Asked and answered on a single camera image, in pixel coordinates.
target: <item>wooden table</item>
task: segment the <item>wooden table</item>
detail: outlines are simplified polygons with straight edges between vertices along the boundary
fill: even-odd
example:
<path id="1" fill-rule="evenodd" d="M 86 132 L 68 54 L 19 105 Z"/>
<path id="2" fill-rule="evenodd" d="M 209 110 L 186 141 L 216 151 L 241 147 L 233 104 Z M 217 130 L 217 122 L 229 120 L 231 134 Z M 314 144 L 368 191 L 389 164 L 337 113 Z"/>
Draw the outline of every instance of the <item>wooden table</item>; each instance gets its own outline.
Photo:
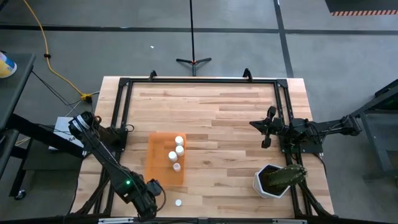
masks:
<path id="1" fill-rule="evenodd" d="M 111 123 L 119 78 L 103 80 L 96 115 L 102 117 L 104 127 Z M 288 84 L 294 116 L 311 119 L 303 79 L 291 78 Z M 267 109 L 276 106 L 272 85 L 135 83 L 132 90 L 127 124 L 133 124 L 135 131 L 129 133 L 122 165 L 143 174 L 150 133 L 187 134 L 184 185 L 166 190 L 167 203 L 158 217 L 294 217 L 290 191 L 281 199 L 261 198 L 252 187 L 254 173 L 266 164 L 286 165 L 278 139 L 273 136 L 271 147 L 262 149 L 264 136 L 249 125 L 249 121 L 264 119 Z M 308 187 L 333 213 L 321 162 L 312 154 L 303 154 L 303 163 L 308 170 Z M 101 166 L 93 156 L 83 161 L 72 211 L 94 192 L 100 172 Z M 297 190 L 300 208 L 305 211 L 301 190 Z M 182 200 L 181 207 L 175 206 L 176 199 Z M 161 195 L 157 203 L 162 202 Z M 112 216 L 136 215 L 131 203 L 125 204 L 115 196 Z"/>

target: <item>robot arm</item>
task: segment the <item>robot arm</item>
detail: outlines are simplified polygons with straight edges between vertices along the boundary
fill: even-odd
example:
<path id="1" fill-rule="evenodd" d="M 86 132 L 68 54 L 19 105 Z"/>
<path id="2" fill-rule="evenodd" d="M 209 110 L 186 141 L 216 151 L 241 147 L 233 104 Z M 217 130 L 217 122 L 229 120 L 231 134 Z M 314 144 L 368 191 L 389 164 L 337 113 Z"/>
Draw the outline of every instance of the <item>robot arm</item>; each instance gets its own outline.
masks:
<path id="1" fill-rule="evenodd" d="M 318 148 L 317 146 L 321 146 L 323 140 L 329 134 L 340 133 L 357 136 L 361 132 L 361 128 L 355 118 L 350 115 L 344 116 L 339 120 L 323 123 L 294 118 L 289 125 L 284 125 L 281 118 L 274 118 L 275 113 L 276 108 L 271 106 L 268 109 L 266 119 L 250 122 L 251 126 L 265 135 L 265 140 L 261 144 L 263 148 L 268 148 L 271 145 L 271 134 L 282 137 L 285 147 L 290 148 L 291 146 L 303 144 L 304 147 L 313 145 Z"/>
<path id="2" fill-rule="evenodd" d="M 100 122 L 91 113 L 84 112 L 69 122 L 69 130 L 108 172 L 117 195 L 125 203 L 133 203 L 140 220 L 155 218 L 159 211 L 155 196 L 160 195 L 163 188 L 154 179 L 145 184 L 142 175 L 120 165 L 108 146 L 117 146 L 120 143 L 119 134 L 126 134 L 126 131 L 103 128 Z"/>

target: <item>white cup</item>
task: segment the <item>white cup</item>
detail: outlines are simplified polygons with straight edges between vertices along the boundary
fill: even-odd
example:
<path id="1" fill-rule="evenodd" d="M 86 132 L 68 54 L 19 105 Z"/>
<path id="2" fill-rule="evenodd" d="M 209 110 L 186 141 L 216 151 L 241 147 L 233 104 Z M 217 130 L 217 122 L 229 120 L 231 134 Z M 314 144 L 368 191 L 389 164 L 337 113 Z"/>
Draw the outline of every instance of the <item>white cup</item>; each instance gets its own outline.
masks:
<path id="1" fill-rule="evenodd" d="M 183 156 L 184 155 L 184 148 L 182 146 L 177 146 L 175 148 L 175 152 L 177 153 L 178 156 Z"/>
<path id="2" fill-rule="evenodd" d="M 175 145 L 177 145 L 177 146 L 184 145 L 184 138 L 181 136 L 175 137 Z"/>
<path id="3" fill-rule="evenodd" d="M 181 165 L 179 163 L 175 163 L 175 164 L 173 164 L 173 169 L 175 172 L 180 172 Z"/>
<path id="4" fill-rule="evenodd" d="M 170 159 L 172 162 L 177 161 L 177 159 L 178 159 L 177 153 L 175 153 L 174 151 L 169 152 L 169 159 Z"/>
<path id="5" fill-rule="evenodd" d="M 182 201 L 180 199 L 177 199 L 175 201 L 175 205 L 178 206 L 178 207 L 181 206 L 182 205 Z"/>

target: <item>gray floor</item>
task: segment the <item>gray floor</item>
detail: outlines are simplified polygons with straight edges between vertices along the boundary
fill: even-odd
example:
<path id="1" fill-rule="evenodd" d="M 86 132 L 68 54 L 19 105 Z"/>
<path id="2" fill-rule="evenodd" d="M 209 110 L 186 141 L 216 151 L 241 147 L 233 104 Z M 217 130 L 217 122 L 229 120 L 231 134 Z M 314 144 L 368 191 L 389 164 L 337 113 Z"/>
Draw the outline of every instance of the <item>gray floor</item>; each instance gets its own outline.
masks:
<path id="1" fill-rule="evenodd" d="M 183 0 L 36 0 L 31 5 L 44 24 L 189 27 L 189 3 Z M 193 5 L 197 27 L 277 28 L 272 0 L 193 0 Z M 332 17 L 320 0 L 280 0 L 280 5 L 286 29 L 398 30 L 397 16 Z M 35 21 L 23 2 L 14 0 L 0 12 L 0 23 Z M 153 69 L 163 76 L 190 75 L 188 67 L 175 62 L 177 57 L 190 58 L 189 33 L 46 33 L 53 67 L 88 93 L 99 90 L 105 75 L 148 75 Z M 198 70 L 199 76 L 238 77 L 249 67 L 255 77 L 286 77 L 278 34 L 197 33 L 195 37 L 197 58 L 213 58 Z M 396 36 L 288 35 L 287 43 L 294 76 L 305 79 L 315 121 L 341 118 L 397 78 Z M 48 71 L 40 32 L 0 30 L 0 49 L 36 54 L 34 70 L 68 100 L 78 99 L 74 90 Z M 30 77 L 16 111 L 32 121 L 51 124 L 69 109 Z M 394 182 L 362 181 L 363 174 L 377 169 L 364 134 L 329 136 L 324 150 L 337 215 L 398 222 Z M 28 196 L 16 202 L 7 193 L 18 163 L 10 161 L 0 181 L 0 219 L 67 213 L 76 172 L 29 173 L 24 182 Z"/>

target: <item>yellow object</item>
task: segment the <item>yellow object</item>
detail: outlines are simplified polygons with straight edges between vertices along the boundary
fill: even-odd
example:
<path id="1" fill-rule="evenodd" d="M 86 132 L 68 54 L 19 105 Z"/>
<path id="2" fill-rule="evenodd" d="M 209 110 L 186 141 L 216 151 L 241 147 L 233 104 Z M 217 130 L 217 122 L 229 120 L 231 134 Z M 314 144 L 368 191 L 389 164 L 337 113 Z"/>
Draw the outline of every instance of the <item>yellow object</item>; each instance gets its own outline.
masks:
<path id="1" fill-rule="evenodd" d="M 17 64 L 0 52 L 0 78 L 7 78 L 17 70 Z"/>
<path id="2" fill-rule="evenodd" d="M 66 78 L 64 78 L 63 76 L 61 76 L 58 72 L 56 72 L 50 64 L 50 53 L 49 53 L 49 46 L 47 45 L 47 38 L 45 38 L 45 34 L 44 34 L 44 30 L 42 27 L 42 24 L 40 23 L 39 19 L 37 18 L 35 12 L 33 11 L 33 9 L 30 7 L 30 5 L 27 3 L 26 0 L 24 0 L 25 5 L 27 6 L 27 8 L 29 9 L 29 11 L 32 13 L 32 15 L 35 17 L 36 22 L 38 23 L 40 30 L 42 31 L 43 34 L 43 38 L 44 38 L 44 44 L 45 44 L 45 59 L 47 60 L 47 65 L 49 66 L 49 69 L 52 73 L 54 73 L 56 76 L 60 77 L 63 81 L 67 82 L 70 86 L 72 86 L 79 94 L 80 94 L 80 99 L 83 101 L 89 101 L 92 98 L 92 94 L 87 94 L 87 93 L 82 93 L 72 82 L 70 82 L 69 80 L 67 80 Z"/>

